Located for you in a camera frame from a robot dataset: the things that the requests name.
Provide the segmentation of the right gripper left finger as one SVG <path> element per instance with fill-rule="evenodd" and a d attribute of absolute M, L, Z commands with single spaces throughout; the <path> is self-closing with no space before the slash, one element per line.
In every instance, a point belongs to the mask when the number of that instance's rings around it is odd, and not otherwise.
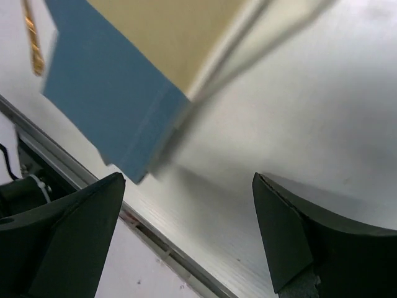
<path fill-rule="evenodd" d="M 1 218 L 2 297 L 94 297 L 125 192 L 113 173 Z"/>

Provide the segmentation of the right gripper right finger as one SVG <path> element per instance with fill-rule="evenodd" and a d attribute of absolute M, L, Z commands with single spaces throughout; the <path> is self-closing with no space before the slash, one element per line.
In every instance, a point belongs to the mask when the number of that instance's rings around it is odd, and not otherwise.
<path fill-rule="evenodd" d="M 279 297 L 395 297 L 396 231 L 338 215 L 263 174 L 254 205 Z"/>

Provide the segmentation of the blue beige white cloth napkin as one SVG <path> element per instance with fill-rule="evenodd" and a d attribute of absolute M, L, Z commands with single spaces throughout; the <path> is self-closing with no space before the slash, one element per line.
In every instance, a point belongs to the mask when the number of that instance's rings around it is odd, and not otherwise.
<path fill-rule="evenodd" d="M 134 183 L 197 101 L 327 1 L 47 1 L 58 31 L 43 95 Z"/>

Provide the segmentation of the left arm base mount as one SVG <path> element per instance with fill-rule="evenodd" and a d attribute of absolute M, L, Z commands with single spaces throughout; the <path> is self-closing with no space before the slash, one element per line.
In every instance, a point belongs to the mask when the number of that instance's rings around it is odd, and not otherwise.
<path fill-rule="evenodd" d="M 11 179 L 1 183 L 1 218 L 49 204 L 76 191 L 42 157 L 35 153 L 25 141 L 18 139 L 17 152 L 21 177 L 11 168 L 9 150 L 1 145 L 2 166 Z"/>

